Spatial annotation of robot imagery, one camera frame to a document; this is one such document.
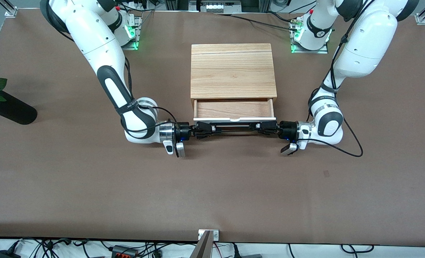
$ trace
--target brown table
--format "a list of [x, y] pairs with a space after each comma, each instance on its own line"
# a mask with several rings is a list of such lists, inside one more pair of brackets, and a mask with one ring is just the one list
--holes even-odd
[[[247, 17], [283, 25], [271, 15]], [[131, 61], [134, 95], [192, 122], [191, 44], [271, 43], [278, 120], [303, 120], [330, 54], [291, 54], [286, 31], [208, 13], [155, 13]], [[425, 245], [425, 26], [399, 24], [380, 66], [338, 99], [362, 158], [275, 137], [192, 139], [185, 159], [135, 145], [81, 52], [39, 10], [0, 33], [0, 76], [33, 105], [28, 126], [0, 117], [0, 236]], [[359, 152], [345, 131], [340, 147]]]

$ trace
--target white floor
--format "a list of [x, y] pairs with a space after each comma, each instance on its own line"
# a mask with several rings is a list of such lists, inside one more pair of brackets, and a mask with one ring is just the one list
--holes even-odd
[[[0, 239], [0, 250], [7, 250], [16, 241], [16, 239]], [[104, 242], [107, 246], [124, 245], [126, 247], [138, 247], [144, 245], [140, 242]], [[222, 258], [234, 255], [234, 249], [230, 243], [218, 243]], [[15, 253], [22, 258], [28, 258], [36, 248], [37, 243], [34, 240], [22, 240], [15, 249]], [[237, 243], [241, 256], [261, 254], [263, 258], [291, 258], [287, 244], [256, 244], [256, 243]], [[357, 251], [367, 250], [368, 246], [354, 245]], [[86, 251], [91, 258], [111, 257], [111, 252], [101, 245], [98, 241], [90, 241], [85, 245]], [[168, 245], [162, 248], [162, 257], [164, 258], [184, 258], [190, 257], [193, 245]], [[353, 254], [344, 253], [339, 245], [304, 245], [291, 244], [295, 258], [354, 258]], [[55, 253], [59, 258], [86, 258], [83, 248], [76, 247], [73, 244], [55, 245]], [[42, 248], [37, 254], [38, 258], [43, 255]], [[214, 248], [212, 258], [220, 258], [219, 253]], [[425, 258], [425, 247], [390, 247], [375, 246], [370, 253], [359, 253], [358, 258]]]

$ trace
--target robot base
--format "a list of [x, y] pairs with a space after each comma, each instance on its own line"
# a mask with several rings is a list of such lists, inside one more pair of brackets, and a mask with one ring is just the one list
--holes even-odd
[[[299, 29], [296, 24], [289, 23], [290, 28]], [[294, 37], [297, 37], [298, 32], [290, 31], [289, 37], [291, 38], [291, 53], [311, 53], [311, 54], [328, 54], [329, 49], [327, 48], [327, 43], [318, 49], [318, 50], [308, 50], [296, 41], [294, 41]]]
[[138, 50], [139, 38], [141, 36], [142, 18], [140, 16], [134, 16], [133, 14], [131, 14], [129, 20], [130, 24], [129, 26], [126, 26], [127, 33], [128, 36], [134, 36], [134, 38], [131, 39], [127, 44], [122, 46], [122, 50]]

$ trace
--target black connector block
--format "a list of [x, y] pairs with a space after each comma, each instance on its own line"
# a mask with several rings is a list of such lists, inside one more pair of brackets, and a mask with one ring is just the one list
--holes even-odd
[[0, 258], [21, 258], [21, 256], [15, 253], [9, 253], [7, 250], [0, 251]]
[[136, 258], [138, 250], [116, 245], [112, 249], [112, 258]]

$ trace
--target electrical cable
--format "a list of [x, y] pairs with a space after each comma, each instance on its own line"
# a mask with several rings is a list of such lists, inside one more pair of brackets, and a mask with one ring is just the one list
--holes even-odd
[[[351, 251], [345, 250], [345, 248], [343, 247], [344, 245], [348, 245], [351, 248]], [[375, 246], [374, 245], [371, 245], [371, 248], [369, 250], [365, 250], [365, 251], [356, 251], [355, 248], [352, 245], [350, 245], [350, 244], [341, 244], [340, 245], [340, 248], [345, 253], [353, 254], [355, 256], [355, 258], [357, 258], [357, 254], [358, 253], [370, 253], [371, 251], [373, 251], [375, 249]]]
[[176, 125], [178, 124], [177, 119], [175, 118], [175, 116], [170, 111], [168, 111], [168, 109], [165, 109], [165, 108], [159, 107], [159, 106], [139, 106], [139, 107], [142, 108], [142, 109], [151, 109], [151, 108], [161, 109], [171, 116], [171, 118], [173, 119], [173, 121], [175, 122]]
[[353, 137], [354, 137], [354, 139], [356, 140], [357, 145], [358, 145], [358, 146], [359, 146], [359, 148], [360, 148], [360, 154], [353, 154], [353, 153], [347, 152], [347, 151], [345, 151], [345, 150], [343, 150], [343, 149], [341, 149], [341, 148], [339, 148], [339, 147], [337, 147], [337, 146], [335, 146], [335, 145], [332, 145], [332, 144], [330, 144], [330, 143], [328, 143], [328, 142], [324, 142], [323, 140], [320, 140], [320, 139], [297, 139], [296, 141], [298, 142], [298, 141], [300, 141], [300, 140], [312, 140], [312, 141], [314, 141], [314, 142], [321, 142], [321, 143], [324, 143], [324, 144], [326, 144], [326, 145], [329, 145], [330, 147], [332, 147], [332, 148], [334, 148], [334, 149], [337, 149], [337, 150], [339, 150], [339, 151], [341, 151], [341, 152], [343, 152], [343, 153], [345, 153], [345, 154], [348, 154], [348, 155], [350, 155], [350, 156], [352, 156], [352, 157], [362, 157], [362, 155], [364, 154], [364, 150], [363, 150], [363, 148], [362, 148], [362, 145], [360, 144], [360, 142], [359, 142], [359, 140], [357, 139], [357, 136], [355, 135], [354, 131], [351, 129], [350, 125], [349, 125], [349, 124], [348, 124], [348, 122], [346, 121], [345, 117], [343, 117], [343, 121], [345, 121], [345, 124], [347, 125], [348, 129], [349, 129], [349, 130], [351, 131], [351, 133], [353, 134]]
[[268, 10], [268, 11], [266, 11], [266, 13], [271, 13], [271, 14], [275, 15], [276, 18], [280, 19], [281, 21], [284, 21], [284, 22], [287, 22], [287, 23], [290, 23], [291, 22], [290, 19], [284, 19], [283, 17], [281, 17], [280, 15], [278, 15], [277, 13], [275, 13], [272, 10]]
[[214, 245], [216, 246], [216, 250], [219, 253], [220, 258], [222, 258], [222, 253], [220, 253], [219, 247], [217, 246], [215, 242], [214, 242]]
[[109, 250], [109, 252], [112, 252], [112, 250], [114, 249], [113, 247], [108, 247], [107, 245], [104, 244], [103, 241], [100, 241], [101, 245], [103, 245], [107, 250]]
[[132, 7], [129, 7], [127, 5], [124, 5], [121, 1], [116, 1], [116, 3], [118, 3], [119, 5], [122, 5], [125, 8], [128, 8], [129, 10], [137, 10], [137, 11], [151, 11], [151, 10], [156, 10], [156, 9], [139, 10], [139, 9], [132, 8]]
[[133, 99], [133, 81], [131, 80], [131, 70], [129, 66], [129, 60], [127, 57], [125, 57], [125, 67], [127, 68], [127, 75], [128, 75], [128, 91], [129, 95]]
[[31, 256], [33, 256], [34, 252], [35, 252], [35, 254], [34, 254], [34, 258], [35, 258], [35, 257], [36, 257], [36, 255], [37, 255], [37, 252], [38, 252], [38, 251], [39, 251], [39, 249], [40, 249], [40, 246], [41, 246], [41, 244], [37, 244], [37, 246], [34, 248], [34, 250], [32, 251], [31, 255], [29, 255], [29, 257], [28, 257], [28, 258], [31, 258]]
[[145, 249], [142, 252], [138, 252], [138, 257], [139, 257], [142, 253], [145, 253], [147, 251], [147, 249], [148, 249], [147, 243], [145, 243], [144, 245], [141, 245], [140, 247], [127, 248], [120, 254], [124, 254], [126, 251], [129, 251], [129, 250], [137, 250], [137, 249], [143, 248], [143, 247], [145, 247]]
[[234, 258], [242, 258], [240, 255], [240, 251], [238, 250], [238, 246], [235, 243], [232, 243], [233, 245], [233, 249], [235, 251], [235, 255], [233, 256]]
[[[347, 31], [345, 32], [345, 34], [343, 35], [343, 37], [342, 37], [342, 39], [340, 40], [340, 43], [338, 44], [338, 46], [337, 46], [337, 49], [335, 50], [335, 52], [334, 52], [334, 56], [332, 57], [332, 62], [331, 62], [331, 64], [330, 64], [330, 69], [329, 69], [329, 72], [330, 72], [330, 80], [331, 80], [331, 83], [332, 83], [332, 88], [333, 89], [337, 89], [337, 84], [336, 84], [336, 82], [335, 82], [335, 75], [334, 75], [334, 64], [335, 64], [335, 61], [336, 61], [336, 58], [337, 58], [337, 55], [338, 55], [338, 53], [339, 53], [339, 51], [340, 51], [340, 48], [343, 46], [343, 44], [345, 44], [345, 43], [347, 43], [348, 42], [348, 35], [350, 34], [350, 31], [352, 30], [352, 28], [354, 27], [354, 25], [355, 25], [355, 23], [357, 22], [357, 20], [360, 18], [360, 16], [365, 12], [365, 10], [373, 3], [373, 2], [375, 2], [375, 0], [370, 0], [370, 2], [368, 2], [367, 3], [367, 5], [364, 7], [364, 8], [362, 8], [362, 10], [355, 16], [355, 18], [353, 19], [353, 21], [351, 22], [351, 24], [350, 24], [350, 26], [348, 27], [348, 29], [347, 29]], [[317, 91], [317, 90], [319, 90], [320, 89], [320, 87], [319, 88], [316, 88], [316, 89], [314, 89], [313, 90], [313, 92], [311, 93], [311, 96], [310, 96], [310, 100], [312, 99], [312, 97], [313, 97], [313, 95], [315, 95], [316, 93], [315, 93], [315, 91]], [[341, 152], [343, 152], [343, 153], [345, 153], [345, 154], [348, 154], [348, 155], [351, 155], [352, 157], [362, 157], [362, 155], [364, 154], [364, 150], [363, 150], [363, 148], [362, 148], [362, 145], [360, 144], [360, 142], [359, 142], [359, 140], [357, 139], [357, 137], [356, 137], [356, 135], [355, 135], [355, 133], [354, 133], [354, 131], [353, 131], [353, 129], [351, 128], [351, 126], [348, 124], [348, 122], [346, 121], [346, 119], [345, 119], [345, 116], [343, 116], [343, 121], [345, 122], [345, 124], [347, 125], [347, 127], [348, 127], [348, 129], [350, 130], [350, 132], [352, 133], [352, 135], [353, 135], [353, 137], [354, 137], [354, 139], [356, 140], [356, 142], [357, 142], [357, 145], [359, 146], [359, 148], [360, 148], [360, 154], [359, 155], [357, 155], [357, 154], [352, 154], [352, 153], [350, 153], [350, 152], [347, 152], [347, 151], [345, 151], [345, 150], [343, 150], [343, 149], [340, 149], [340, 148], [338, 148], [338, 147], [336, 147], [336, 146], [334, 146], [334, 145], [332, 145], [332, 144], [329, 144], [329, 143], [327, 143], [327, 142], [324, 142], [324, 141], [322, 141], [322, 140], [318, 140], [318, 139], [304, 139], [304, 140], [313, 140], [313, 141], [315, 141], [315, 142], [321, 142], [321, 143], [324, 143], [324, 144], [326, 144], [326, 145], [329, 145], [330, 147], [332, 147], [332, 148], [334, 148], [334, 149], [337, 149], [337, 150], [339, 150], [339, 151], [341, 151]]]
[[281, 29], [286, 29], [286, 30], [290, 30], [290, 31], [297, 31], [297, 29], [295, 29], [295, 28], [287, 28], [287, 27], [283, 27], [283, 26], [270, 24], [270, 23], [264, 23], [264, 22], [251, 20], [251, 19], [248, 19], [248, 18], [240, 17], [240, 16], [234, 16], [234, 15], [225, 15], [225, 16], [242, 19], [242, 20], [246, 20], [246, 21], [249, 21], [249, 22], [252, 22], [252, 23], [258, 23], [258, 24], [262, 24], [262, 25], [265, 25], [265, 26], [270, 26], [270, 27], [273, 27], [273, 28], [281, 28]]
[[141, 22], [141, 26], [145, 23], [145, 21], [147, 20], [147, 18], [149, 18], [149, 16], [153, 13], [154, 11], [153, 10], [151, 10], [150, 11], [150, 13], [149, 13], [149, 15], [147, 15], [147, 17], [146, 18], [144, 18], [144, 20], [142, 20], [142, 22]]
[[287, 244], [287, 245], [289, 246], [289, 251], [291, 252], [291, 256], [292, 256], [292, 258], [296, 258], [296, 257], [294, 256], [294, 253], [292, 252], [291, 244]]
[[90, 258], [90, 256], [88, 256], [87, 250], [85, 249], [85, 244], [84, 244], [84, 245], [82, 245], [82, 248], [83, 248], [83, 252], [85, 253], [85, 256], [86, 256], [87, 258]]
[[288, 12], [288, 13], [293, 13], [293, 12], [295, 12], [296, 10], [300, 10], [301, 8], [303, 8], [303, 7], [307, 7], [307, 6], [312, 5], [312, 4], [314, 4], [314, 3], [316, 3], [316, 1], [313, 1], [313, 2], [311, 2], [311, 3], [309, 3], [309, 4], [306, 4], [306, 5], [300, 6], [299, 8], [296, 8], [296, 9], [294, 9], [294, 10], [292, 10], [292, 11]]
[[[303, 7], [307, 7], [307, 6], [312, 5], [312, 4], [314, 4], [314, 3], [316, 3], [316, 1], [313, 1], [313, 2], [311, 2], [311, 3], [309, 3], [309, 4], [306, 4], [306, 5], [300, 6], [300, 7], [296, 8], [296, 9], [294, 9], [294, 10], [292, 10], [292, 11], [289, 11], [289, 12], [287, 12], [287, 13], [293, 13], [293, 12], [295, 12], [296, 10], [300, 10], [301, 8], [303, 8]], [[283, 9], [276, 11], [276, 13], [279, 13], [280, 11], [282, 11], [282, 10], [284, 10], [284, 9], [286, 9], [286, 6], [285, 6]]]
[[150, 254], [154, 253], [155, 251], [158, 251], [158, 250], [160, 250], [160, 249], [162, 249], [163, 247], [166, 247], [166, 246], [168, 246], [168, 245], [171, 245], [171, 243], [164, 244], [164, 245], [162, 245], [162, 246], [161, 246], [161, 247], [159, 247], [159, 248], [155, 248], [155, 250], [148, 252], [147, 254], [145, 254], [145, 255], [141, 256], [141, 258], [142, 258], [142, 257], [145, 257], [145, 256], [149, 256]]
[[[46, 13], [47, 13], [47, 18], [50, 24], [53, 24], [52, 21], [52, 17], [50, 16], [50, 0], [46, 1]], [[63, 35], [65, 38], [69, 39], [70, 41], [74, 41], [72, 38], [70, 38], [69, 36], [67, 36], [66, 34], [64, 34], [62, 31], [60, 31], [58, 28], [56, 28], [55, 26], [53, 26], [55, 28], [55, 30], [57, 30], [61, 35]]]

